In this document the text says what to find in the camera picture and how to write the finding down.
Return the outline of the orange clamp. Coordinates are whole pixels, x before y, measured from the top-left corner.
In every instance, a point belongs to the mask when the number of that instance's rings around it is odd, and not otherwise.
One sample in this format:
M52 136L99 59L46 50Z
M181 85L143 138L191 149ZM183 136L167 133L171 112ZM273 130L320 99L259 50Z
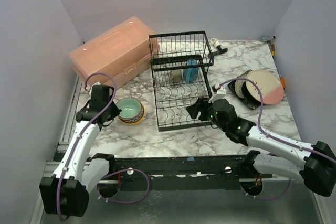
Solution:
M282 87L285 89L286 88L286 83L285 83L284 78L280 78L280 81L281 81Z

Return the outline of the blue patterned bowl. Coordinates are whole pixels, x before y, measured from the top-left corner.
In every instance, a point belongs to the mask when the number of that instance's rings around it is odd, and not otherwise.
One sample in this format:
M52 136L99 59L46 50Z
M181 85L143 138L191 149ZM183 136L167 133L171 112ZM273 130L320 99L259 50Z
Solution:
M119 119L127 124L134 124L134 123L138 123L142 120L142 118L144 117L144 110L142 110L137 116L131 118L131 119L125 119L122 117L119 117Z

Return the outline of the grey ceramic mug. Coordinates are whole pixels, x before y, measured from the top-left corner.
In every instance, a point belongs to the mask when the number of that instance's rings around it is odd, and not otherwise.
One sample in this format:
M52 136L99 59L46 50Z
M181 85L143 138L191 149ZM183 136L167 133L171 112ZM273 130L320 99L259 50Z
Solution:
M182 71L180 69L171 70L169 73L170 83L178 83L183 80Z

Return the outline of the speckled white plate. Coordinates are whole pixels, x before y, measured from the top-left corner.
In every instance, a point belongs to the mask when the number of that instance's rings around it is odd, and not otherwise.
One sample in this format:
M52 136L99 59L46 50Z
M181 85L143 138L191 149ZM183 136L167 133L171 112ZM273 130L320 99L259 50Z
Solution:
M238 78L236 81L235 81L235 84L234 84L234 90L235 90L235 93L236 95L241 98L241 99L244 99L245 96L243 94L243 91L242 91L242 87L243 85L245 84L245 80L242 79L242 78Z

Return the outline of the mint green bowl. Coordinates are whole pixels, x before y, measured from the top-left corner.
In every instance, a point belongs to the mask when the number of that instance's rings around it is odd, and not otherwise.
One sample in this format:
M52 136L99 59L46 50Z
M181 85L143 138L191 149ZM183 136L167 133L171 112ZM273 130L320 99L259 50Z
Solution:
M142 104L135 98L123 98L116 105L121 110L119 118L126 121L138 118L143 114Z

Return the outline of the yellow black tool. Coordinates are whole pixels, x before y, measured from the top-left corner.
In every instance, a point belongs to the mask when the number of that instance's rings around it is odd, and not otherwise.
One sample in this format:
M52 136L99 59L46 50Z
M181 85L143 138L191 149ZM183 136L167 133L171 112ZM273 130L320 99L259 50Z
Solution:
M275 56L275 45L274 45L274 43L271 43L271 55L274 58L274 56Z

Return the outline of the black round plate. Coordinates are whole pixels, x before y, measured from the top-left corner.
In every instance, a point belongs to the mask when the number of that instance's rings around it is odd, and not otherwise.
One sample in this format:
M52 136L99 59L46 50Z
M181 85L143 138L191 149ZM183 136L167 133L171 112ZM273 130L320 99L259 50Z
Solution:
M256 100L248 91L247 87L246 87L246 83L243 85L242 87L242 91L243 94L245 96L245 102L244 104L246 105L246 107L248 107L251 110L255 110L258 107L260 107L261 103Z

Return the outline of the black and white pipe fitting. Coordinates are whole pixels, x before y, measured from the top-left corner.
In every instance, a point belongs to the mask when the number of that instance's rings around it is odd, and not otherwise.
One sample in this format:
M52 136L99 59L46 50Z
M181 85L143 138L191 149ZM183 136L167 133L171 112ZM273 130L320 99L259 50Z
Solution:
M222 48L221 43L218 41L217 38L211 38L209 42L217 49L216 51L210 52L208 54L209 58L213 58L215 56L227 53L228 48Z

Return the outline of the blue floral mug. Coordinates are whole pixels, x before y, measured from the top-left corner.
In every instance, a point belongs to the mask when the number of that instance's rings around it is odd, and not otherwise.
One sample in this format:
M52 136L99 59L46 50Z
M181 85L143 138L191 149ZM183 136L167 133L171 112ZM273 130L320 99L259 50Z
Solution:
M194 82L198 77L198 67L197 67L197 61L194 59L190 59L186 63L187 66L194 66L192 68L186 68L183 70L183 78L185 80L185 83L191 83Z

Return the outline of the pink and cream plate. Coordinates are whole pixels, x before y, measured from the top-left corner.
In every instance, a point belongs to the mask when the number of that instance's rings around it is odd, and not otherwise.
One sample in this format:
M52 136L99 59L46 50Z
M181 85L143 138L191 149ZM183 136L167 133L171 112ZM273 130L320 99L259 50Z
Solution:
M246 76L261 91L263 104L275 105L284 97L284 89L280 80L266 70L253 70Z

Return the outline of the pink plastic storage box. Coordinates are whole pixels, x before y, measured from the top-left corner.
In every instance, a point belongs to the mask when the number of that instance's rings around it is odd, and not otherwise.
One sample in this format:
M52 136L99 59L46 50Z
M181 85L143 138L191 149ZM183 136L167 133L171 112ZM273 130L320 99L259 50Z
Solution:
M74 49L69 58L82 81L93 73L106 73L120 88L151 66L150 45L154 53L160 50L157 39L149 40L153 34L144 22L131 17Z

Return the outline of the yellow bowl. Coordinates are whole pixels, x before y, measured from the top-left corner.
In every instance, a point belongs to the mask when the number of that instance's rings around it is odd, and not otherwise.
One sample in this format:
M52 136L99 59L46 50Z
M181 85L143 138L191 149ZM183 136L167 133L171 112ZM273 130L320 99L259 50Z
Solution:
M134 117L132 119L124 119L124 118L122 118L120 116L118 118L119 118L119 120L121 122L123 122L125 124L133 125L133 124L137 124L137 123L141 122L142 119L143 119L143 117L144 117L144 114L138 115L138 116L136 116L136 117Z

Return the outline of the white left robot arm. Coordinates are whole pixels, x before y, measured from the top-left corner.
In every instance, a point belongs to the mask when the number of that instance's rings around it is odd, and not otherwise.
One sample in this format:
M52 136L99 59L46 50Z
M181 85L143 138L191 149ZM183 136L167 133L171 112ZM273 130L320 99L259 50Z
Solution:
M53 174L43 177L39 184L47 214L58 215L62 221L83 216L98 177L110 170L110 161L105 159L99 158L88 167L85 163L105 123L121 113L113 101L115 94L113 86L93 85L90 100L77 112L75 132L62 160Z

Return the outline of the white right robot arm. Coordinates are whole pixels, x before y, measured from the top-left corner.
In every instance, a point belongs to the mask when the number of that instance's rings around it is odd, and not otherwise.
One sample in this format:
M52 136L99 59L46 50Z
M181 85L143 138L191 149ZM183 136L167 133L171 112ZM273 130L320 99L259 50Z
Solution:
M200 97L186 107L192 119L210 121L233 142L264 150L251 154L247 165L260 174L274 174L303 183L312 192L331 196L335 187L335 154L328 144L295 141L237 116L226 99Z

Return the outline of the black floral square plate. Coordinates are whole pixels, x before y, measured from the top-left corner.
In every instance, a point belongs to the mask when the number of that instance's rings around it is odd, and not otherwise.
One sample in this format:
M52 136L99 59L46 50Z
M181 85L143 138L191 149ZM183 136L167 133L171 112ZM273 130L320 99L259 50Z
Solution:
M255 110L260 107L260 102L256 100L248 91L245 80L231 81L227 86L230 91L249 109Z

